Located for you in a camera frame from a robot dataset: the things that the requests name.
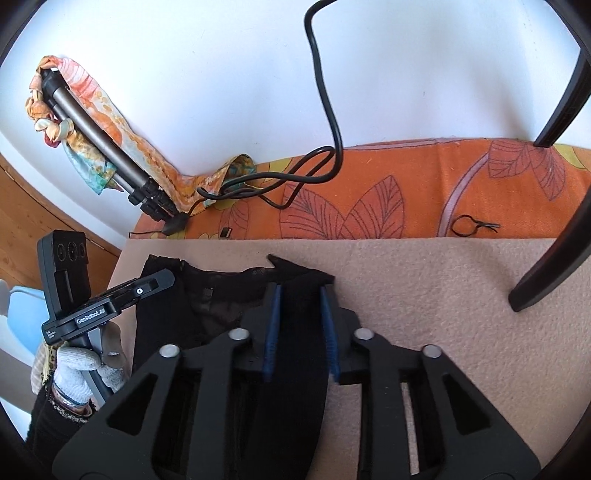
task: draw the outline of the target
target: black garment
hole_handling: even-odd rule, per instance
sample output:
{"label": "black garment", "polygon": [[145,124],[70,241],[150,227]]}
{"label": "black garment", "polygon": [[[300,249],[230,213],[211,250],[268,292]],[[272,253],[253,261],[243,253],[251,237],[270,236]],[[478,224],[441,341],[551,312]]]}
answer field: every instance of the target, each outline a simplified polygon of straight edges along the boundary
{"label": "black garment", "polygon": [[[332,283],[333,277],[277,257],[268,258],[274,268],[216,273],[184,261],[150,256],[142,275],[168,268],[176,282],[137,305],[133,371],[167,343],[181,349],[209,343],[239,325],[246,309],[262,303],[269,282],[282,284],[275,374],[271,383],[253,390],[246,399],[257,408],[250,424],[242,426],[246,434],[239,455],[239,477],[304,480],[320,434],[328,379],[320,286]],[[83,424],[83,419],[76,417],[59,411],[43,389],[35,404],[27,446],[51,465]]]}
{"label": "black garment", "polygon": [[333,281],[333,277],[324,272],[273,255],[268,259],[274,268],[220,273],[200,270],[177,258],[150,255],[142,276],[168,268],[174,273],[175,282],[172,287],[137,304],[132,371],[163,345],[172,343],[182,350],[194,348],[236,328],[245,310],[261,305],[270,282],[283,284],[302,275],[317,274],[321,274],[318,285]]}
{"label": "black garment", "polygon": [[50,394],[53,377],[41,387],[33,411],[31,425],[25,446],[51,471],[51,464],[57,452],[87,422],[87,418],[76,415],[57,404]]}

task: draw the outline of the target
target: white wall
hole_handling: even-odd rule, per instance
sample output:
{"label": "white wall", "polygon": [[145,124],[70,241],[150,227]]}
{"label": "white wall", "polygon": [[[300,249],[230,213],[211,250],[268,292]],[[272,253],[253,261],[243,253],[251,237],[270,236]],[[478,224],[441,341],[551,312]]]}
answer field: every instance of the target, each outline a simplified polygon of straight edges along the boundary
{"label": "white wall", "polygon": [[[331,142],[303,30],[311,3],[48,0],[0,69],[0,151],[64,211],[122,245],[139,210],[117,192],[94,196],[25,115],[39,59],[81,63],[183,173],[242,152],[269,161]],[[533,140],[579,51],[543,0],[339,0],[314,27],[345,145]],[[590,127],[588,106],[562,141],[591,147]]]}
{"label": "white wall", "polygon": [[20,408],[12,405],[8,400],[0,398],[0,403],[4,407],[4,411],[8,418],[16,428],[18,434],[23,440],[27,438],[27,432],[29,431],[29,425],[31,424],[31,414],[26,411],[22,411]]}

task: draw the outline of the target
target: beige rug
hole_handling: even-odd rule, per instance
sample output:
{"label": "beige rug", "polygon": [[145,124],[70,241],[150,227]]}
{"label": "beige rug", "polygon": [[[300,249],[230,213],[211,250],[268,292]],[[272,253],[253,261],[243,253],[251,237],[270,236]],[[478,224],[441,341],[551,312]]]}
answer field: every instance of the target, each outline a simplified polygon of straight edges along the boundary
{"label": "beige rug", "polygon": [[[591,262],[536,306],[507,294],[548,240],[131,240],[111,285],[140,275],[149,254],[204,270],[269,266],[268,253],[336,276],[342,306],[391,342],[440,345],[545,465],[591,400]],[[135,313],[117,318],[132,355]],[[360,390],[330,387],[313,479],[355,479]]]}

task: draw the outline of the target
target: wrist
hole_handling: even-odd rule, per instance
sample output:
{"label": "wrist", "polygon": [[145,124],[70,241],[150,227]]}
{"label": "wrist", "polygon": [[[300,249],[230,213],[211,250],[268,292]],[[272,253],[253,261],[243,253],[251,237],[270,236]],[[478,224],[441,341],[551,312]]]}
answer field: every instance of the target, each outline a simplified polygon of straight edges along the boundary
{"label": "wrist", "polygon": [[90,405],[88,402],[84,405],[75,403],[66,395],[64,395],[53,382],[51,383],[51,396],[59,404],[60,407],[76,415],[87,416],[90,414]]}

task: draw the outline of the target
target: white glove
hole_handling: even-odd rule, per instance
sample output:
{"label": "white glove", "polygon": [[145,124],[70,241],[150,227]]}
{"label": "white glove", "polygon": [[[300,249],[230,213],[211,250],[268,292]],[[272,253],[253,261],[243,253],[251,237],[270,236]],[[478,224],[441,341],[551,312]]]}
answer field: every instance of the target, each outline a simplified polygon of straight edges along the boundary
{"label": "white glove", "polygon": [[58,391],[76,404],[88,403],[92,392],[82,376],[82,371],[97,370],[107,387],[118,391],[124,383],[123,369],[103,365],[92,350],[61,346],[57,350],[57,368],[53,383]]}
{"label": "white glove", "polygon": [[97,370],[105,385],[114,392],[125,382],[122,368],[125,355],[121,349],[119,327],[109,322],[101,328],[101,340],[105,350],[102,361],[99,355],[86,348],[63,345],[57,350],[53,384],[61,396],[78,406],[86,405],[92,396],[90,387],[82,375],[83,371]]}

